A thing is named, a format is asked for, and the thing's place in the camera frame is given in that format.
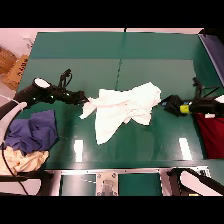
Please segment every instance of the navy blue clothing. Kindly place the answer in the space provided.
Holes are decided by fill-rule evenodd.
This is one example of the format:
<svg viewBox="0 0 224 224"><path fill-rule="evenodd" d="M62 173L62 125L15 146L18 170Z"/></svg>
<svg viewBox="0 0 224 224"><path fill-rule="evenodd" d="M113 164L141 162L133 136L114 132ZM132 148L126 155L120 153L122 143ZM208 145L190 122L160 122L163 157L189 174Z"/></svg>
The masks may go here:
<svg viewBox="0 0 224 224"><path fill-rule="evenodd" d="M58 138L53 110L33 113L29 119L14 120L6 136L6 146L23 154L48 150Z"/></svg>

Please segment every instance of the white cloth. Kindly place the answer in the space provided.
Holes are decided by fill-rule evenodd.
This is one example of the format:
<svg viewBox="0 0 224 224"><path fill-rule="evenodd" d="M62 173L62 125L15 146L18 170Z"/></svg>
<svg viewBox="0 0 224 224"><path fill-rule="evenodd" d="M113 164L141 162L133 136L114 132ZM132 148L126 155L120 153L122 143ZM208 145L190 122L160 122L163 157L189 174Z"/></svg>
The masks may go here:
<svg viewBox="0 0 224 224"><path fill-rule="evenodd" d="M139 124L149 125L152 107L160 100L161 90L151 82L129 91L99 90L99 98L89 98L83 106L81 119L88 117L96 108L97 144L107 142L118 127L131 119Z"/></svg>

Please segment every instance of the green tabletop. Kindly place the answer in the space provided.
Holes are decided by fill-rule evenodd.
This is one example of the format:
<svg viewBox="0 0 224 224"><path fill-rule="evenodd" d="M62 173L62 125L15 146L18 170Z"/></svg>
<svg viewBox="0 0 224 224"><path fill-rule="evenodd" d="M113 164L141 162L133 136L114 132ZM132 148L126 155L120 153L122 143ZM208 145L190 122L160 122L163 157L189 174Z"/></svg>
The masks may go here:
<svg viewBox="0 0 224 224"><path fill-rule="evenodd" d="M129 90L152 82L161 89L162 99L171 94L191 99L195 76L204 85L222 86L197 35L64 32L38 33L19 90L35 77L57 85L68 68L73 73L68 89L84 90L87 97L98 97L100 88ZM187 139L193 159L183 164L199 161L206 165L204 146L191 116L178 118L157 106L149 126L130 121L107 143L97 145L95 113L81 120L81 106L39 103L18 118L50 109L55 110L60 139L50 149L46 169L174 166L183 160L179 138ZM76 162L75 140L84 141L82 163Z"/></svg>

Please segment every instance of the clothing pile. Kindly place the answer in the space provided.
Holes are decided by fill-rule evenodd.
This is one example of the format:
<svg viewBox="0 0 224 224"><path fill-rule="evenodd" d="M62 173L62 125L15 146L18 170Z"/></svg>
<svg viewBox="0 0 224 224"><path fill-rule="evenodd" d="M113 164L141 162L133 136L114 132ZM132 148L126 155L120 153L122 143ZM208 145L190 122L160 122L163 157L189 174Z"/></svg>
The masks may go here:
<svg viewBox="0 0 224 224"><path fill-rule="evenodd" d="M53 110L33 113L29 119L12 122L6 135L4 151L6 161L17 172L38 170L49 156L47 150L58 138ZM9 175L0 155L0 175Z"/></svg>
<svg viewBox="0 0 224 224"><path fill-rule="evenodd" d="M97 144L107 142L119 126L131 119L142 125L149 125L151 111L160 100L161 90L151 82L129 91L99 90L99 98L88 98L83 106L81 119L88 117L96 108Z"/></svg>

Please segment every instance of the beige cloth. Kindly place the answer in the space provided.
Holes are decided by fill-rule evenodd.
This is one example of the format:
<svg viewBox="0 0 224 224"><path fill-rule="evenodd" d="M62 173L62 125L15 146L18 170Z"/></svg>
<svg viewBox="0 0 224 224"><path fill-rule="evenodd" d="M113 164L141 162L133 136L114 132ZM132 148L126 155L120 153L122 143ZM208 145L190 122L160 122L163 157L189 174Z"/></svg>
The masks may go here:
<svg viewBox="0 0 224 224"><path fill-rule="evenodd" d="M48 151L36 151L23 156L20 150L13 150L7 147L4 150L6 161L12 172L17 175L18 172L30 172L38 170L49 156ZM0 175L11 175L0 151Z"/></svg>

